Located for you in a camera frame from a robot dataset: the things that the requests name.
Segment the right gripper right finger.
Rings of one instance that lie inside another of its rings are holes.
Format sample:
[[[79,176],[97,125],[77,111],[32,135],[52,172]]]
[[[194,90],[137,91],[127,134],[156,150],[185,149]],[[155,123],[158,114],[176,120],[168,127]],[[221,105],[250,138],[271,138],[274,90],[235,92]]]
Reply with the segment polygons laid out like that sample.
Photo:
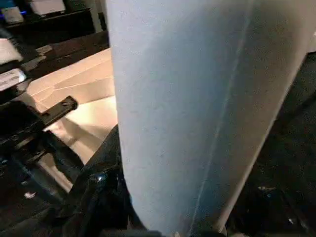
[[[304,228],[268,168],[256,162],[226,222],[228,237],[302,237]]]

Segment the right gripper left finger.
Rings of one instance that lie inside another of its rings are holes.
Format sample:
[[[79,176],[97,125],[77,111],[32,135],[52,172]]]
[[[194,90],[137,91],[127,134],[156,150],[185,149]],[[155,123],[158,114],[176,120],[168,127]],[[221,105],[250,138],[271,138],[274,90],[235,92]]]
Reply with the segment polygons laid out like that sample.
[[[115,125],[71,189],[73,237],[146,237],[124,178]]]

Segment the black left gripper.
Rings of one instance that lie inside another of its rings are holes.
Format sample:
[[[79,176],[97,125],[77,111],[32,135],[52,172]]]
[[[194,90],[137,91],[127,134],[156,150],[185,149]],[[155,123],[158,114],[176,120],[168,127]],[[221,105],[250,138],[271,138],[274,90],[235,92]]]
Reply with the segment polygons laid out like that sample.
[[[25,103],[5,103],[0,106],[0,172],[4,173],[12,157],[23,164],[38,161],[45,153],[41,141],[44,122],[56,122],[71,111],[78,102],[66,97],[42,114]]]

